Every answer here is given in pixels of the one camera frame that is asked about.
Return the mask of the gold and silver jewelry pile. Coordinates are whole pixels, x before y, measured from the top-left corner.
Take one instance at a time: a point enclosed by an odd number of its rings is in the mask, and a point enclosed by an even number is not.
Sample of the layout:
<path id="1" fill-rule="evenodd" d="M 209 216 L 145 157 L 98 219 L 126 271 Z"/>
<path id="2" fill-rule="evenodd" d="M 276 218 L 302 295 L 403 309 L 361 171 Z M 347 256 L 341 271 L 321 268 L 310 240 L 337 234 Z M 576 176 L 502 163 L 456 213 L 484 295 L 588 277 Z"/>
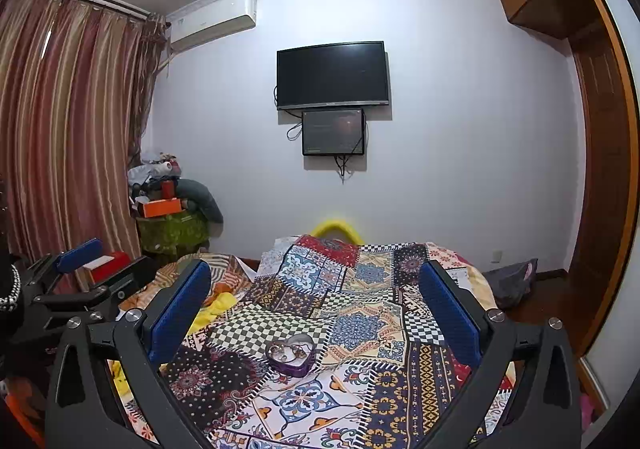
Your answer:
<path id="1" fill-rule="evenodd" d="M 272 345 L 268 351 L 268 357 L 283 365 L 303 365 L 310 353 L 302 345 Z"/>

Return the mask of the red box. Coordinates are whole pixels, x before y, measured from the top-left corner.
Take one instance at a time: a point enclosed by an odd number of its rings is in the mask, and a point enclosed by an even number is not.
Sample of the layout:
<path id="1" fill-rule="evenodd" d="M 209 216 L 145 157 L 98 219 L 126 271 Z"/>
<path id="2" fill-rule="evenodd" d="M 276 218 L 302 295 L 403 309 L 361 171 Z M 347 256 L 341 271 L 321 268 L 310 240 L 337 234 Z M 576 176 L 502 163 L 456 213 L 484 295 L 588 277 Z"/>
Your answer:
<path id="1" fill-rule="evenodd" d="M 88 270 L 92 281 L 99 283 L 118 273 L 131 263 L 131 258 L 126 252 L 116 251 L 104 254 L 84 265 Z"/>

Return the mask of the dark bag on floor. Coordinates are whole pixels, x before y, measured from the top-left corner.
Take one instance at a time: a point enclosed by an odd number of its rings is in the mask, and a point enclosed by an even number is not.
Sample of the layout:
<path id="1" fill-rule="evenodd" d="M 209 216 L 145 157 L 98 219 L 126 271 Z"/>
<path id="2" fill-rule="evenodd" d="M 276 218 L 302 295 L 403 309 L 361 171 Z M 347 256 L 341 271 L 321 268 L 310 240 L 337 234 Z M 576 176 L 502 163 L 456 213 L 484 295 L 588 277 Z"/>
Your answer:
<path id="1" fill-rule="evenodd" d="M 484 273 L 497 306 L 509 309 L 520 304 L 533 289 L 537 275 L 537 258 L 504 266 Z"/>

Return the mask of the yellow cloth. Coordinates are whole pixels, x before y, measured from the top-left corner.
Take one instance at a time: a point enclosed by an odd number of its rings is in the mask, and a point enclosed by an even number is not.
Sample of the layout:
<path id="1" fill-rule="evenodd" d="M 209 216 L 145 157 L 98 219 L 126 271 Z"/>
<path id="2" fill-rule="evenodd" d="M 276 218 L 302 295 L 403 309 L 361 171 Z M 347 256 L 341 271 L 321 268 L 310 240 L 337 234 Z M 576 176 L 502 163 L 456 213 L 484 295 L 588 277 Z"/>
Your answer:
<path id="1" fill-rule="evenodd" d="M 188 330 L 188 335 L 196 333 L 202 329 L 205 329 L 215 319 L 227 313 L 238 300 L 230 292 L 221 292 L 217 294 L 213 301 L 207 306 L 203 306 L 196 314 L 191 327 Z"/>

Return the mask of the brown striped blanket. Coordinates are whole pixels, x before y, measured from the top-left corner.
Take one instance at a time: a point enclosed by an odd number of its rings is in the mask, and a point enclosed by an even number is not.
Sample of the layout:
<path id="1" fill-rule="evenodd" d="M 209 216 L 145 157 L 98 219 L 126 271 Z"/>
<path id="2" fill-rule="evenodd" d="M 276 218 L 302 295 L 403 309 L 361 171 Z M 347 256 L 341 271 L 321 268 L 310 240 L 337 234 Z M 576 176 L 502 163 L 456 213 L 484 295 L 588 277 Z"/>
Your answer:
<path id="1" fill-rule="evenodd" d="M 154 279 L 127 297 L 119 309 L 145 309 L 154 297 L 165 289 L 178 285 L 180 290 L 191 290 L 201 297 L 202 307 L 213 303 L 218 287 L 237 299 L 253 284 L 253 276 L 247 273 L 239 258 L 231 254 L 194 253 L 186 254 L 157 270 Z"/>

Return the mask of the green patterned box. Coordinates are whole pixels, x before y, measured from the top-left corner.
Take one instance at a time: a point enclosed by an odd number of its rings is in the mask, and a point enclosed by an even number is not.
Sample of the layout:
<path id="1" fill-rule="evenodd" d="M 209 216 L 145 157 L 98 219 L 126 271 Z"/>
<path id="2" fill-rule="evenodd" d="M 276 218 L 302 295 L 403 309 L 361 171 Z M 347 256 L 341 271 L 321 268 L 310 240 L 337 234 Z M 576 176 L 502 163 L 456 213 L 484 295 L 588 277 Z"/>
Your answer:
<path id="1" fill-rule="evenodd" d="M 196 252 L 209 240 L 208 223 L 200 211 L 154 218 L 137 217 L 143 251 L 182 255 Z"/>

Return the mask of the colourful patchwork bed cover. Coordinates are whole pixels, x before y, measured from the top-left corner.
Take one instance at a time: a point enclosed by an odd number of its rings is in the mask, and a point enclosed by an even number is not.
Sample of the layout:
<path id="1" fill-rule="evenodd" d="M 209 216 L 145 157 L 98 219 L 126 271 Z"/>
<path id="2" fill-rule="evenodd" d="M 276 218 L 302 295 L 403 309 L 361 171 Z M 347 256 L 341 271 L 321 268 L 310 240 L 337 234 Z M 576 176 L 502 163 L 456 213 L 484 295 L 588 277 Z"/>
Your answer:
<path id="1" fill-rule="evenodd" d="M 422 299 L 418 276 L 438 261 L 484 308 L 485 277 L 427 243 L 353 245 L 278 239 L 238 302 L 188 335 L 160 377 L 215 448 L 412 448 L 470 375 Z M 287 377 L 267 344 L 307 334 L 316 359 Z"/>

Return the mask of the orange box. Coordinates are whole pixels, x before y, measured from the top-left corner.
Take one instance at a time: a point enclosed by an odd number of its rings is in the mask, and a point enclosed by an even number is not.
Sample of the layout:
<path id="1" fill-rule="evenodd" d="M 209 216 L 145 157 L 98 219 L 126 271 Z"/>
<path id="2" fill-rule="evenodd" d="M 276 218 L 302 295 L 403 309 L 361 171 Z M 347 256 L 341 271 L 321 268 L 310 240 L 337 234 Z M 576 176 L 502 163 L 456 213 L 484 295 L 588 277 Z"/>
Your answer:
<path id="1" fill-rule="evenodd" d="M 144 218 L 155 218 L 178 214 L 182 211 L 181 201 L 177 198 L 137 202 L 139 214 Z"/>

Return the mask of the dark green plush cushion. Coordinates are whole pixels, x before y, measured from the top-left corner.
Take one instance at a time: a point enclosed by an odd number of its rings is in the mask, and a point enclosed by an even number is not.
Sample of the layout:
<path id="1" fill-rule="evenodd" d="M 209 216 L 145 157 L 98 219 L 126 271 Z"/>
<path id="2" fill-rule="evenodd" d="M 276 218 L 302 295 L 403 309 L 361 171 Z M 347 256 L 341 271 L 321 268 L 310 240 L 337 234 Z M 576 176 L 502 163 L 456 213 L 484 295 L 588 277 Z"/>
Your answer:
<path id="1" fill-rule="evenodd" d="M 186 208 L 190 211 L 200 211 L 206 221 L 221 225 L 224 222 L 221 210 L 209 189 L 196 180 L 179 178 L 176 183 L 176 196 L 186 200 Z"/>

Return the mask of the purple heart-shaped tin box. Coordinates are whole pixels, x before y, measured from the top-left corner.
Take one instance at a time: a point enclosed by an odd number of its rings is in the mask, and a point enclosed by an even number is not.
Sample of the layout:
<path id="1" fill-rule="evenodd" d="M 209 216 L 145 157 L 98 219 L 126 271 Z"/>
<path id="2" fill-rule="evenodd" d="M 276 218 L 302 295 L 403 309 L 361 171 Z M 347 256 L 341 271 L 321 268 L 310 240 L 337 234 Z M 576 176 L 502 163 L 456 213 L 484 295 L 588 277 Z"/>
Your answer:
<path id="1" fill-rule="evenodd" d="M 307 334 L 274 339 L 265 349 L 269 365 L 287 377 L 305 377 L 314 365 L 317 345 Z"/>

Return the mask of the yellow pillow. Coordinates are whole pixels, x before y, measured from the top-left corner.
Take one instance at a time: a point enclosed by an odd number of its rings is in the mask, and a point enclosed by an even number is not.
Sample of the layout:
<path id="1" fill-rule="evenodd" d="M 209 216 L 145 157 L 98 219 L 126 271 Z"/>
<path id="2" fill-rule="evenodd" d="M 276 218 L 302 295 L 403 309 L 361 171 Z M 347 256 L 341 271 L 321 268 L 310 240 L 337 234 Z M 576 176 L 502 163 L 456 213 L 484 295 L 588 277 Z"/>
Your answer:
<path id="1" fill-rule="evenodd" d="M 309 235 L 324 239 L 328 239 L 330 235 L 338 235 L 350 244 L 363 245 L 364 243 L 361 235 L 352 225 L 338 218 L 330 218 L 321 222 L 309 232 Z"/>

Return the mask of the striped red brown curtain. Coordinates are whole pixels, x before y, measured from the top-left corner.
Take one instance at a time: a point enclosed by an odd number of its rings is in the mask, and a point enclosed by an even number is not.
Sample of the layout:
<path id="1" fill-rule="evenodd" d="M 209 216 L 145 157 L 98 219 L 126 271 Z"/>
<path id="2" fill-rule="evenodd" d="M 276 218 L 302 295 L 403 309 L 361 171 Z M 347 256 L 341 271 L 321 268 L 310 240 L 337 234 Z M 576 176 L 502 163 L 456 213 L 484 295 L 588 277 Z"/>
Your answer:
<path id="1" fill-rule="evenodd" d="M 165 20 L 81 0 L 1 0 L 1 175 L 12 249 L 92 238 L 140 254 L 127 172 L 140 159 Z"/>

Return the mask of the brown wooden wardrobe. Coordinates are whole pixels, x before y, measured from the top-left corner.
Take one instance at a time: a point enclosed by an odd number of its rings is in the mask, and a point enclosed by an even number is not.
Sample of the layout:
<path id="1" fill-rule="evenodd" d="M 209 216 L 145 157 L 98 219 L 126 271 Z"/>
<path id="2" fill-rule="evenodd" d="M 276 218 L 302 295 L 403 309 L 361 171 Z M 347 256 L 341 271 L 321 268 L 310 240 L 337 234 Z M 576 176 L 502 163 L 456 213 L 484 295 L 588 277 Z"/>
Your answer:
<path id="1" fill-rule="evenodd" d="M 605 0 L 500 0 L 506 18 L 565 40 L 575 61 L 585 186 L 562 320 L 577 356 L 596 340 L 626 267 L 639 203 L 639 122 L 623 40 Z"/>

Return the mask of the small wall monitor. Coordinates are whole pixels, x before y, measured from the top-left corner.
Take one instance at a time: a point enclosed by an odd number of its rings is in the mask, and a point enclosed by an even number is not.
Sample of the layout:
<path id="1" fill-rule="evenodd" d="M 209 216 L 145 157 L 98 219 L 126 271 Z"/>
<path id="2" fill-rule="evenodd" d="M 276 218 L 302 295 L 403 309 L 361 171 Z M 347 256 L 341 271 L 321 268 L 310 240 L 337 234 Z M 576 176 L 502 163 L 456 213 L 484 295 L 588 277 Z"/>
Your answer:
<path id="1" fill-rule="evenodd" d="M 363 156 L 366 120 L 361 109 L 323 109 L 302 114 L 305 157 Z"/>

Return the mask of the large black wall television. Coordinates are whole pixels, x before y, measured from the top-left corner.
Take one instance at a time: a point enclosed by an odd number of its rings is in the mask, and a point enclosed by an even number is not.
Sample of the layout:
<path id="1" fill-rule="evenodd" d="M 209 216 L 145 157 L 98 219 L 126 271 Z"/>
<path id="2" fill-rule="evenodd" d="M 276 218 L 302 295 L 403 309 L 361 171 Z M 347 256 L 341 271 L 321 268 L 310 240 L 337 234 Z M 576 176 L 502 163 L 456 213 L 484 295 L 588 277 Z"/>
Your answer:
<path id="1" fill-rule="evenodd" d="M 390 78 L 382 41 L 331 43 L 279 50 L 277 107 L 386 106 Z"/>

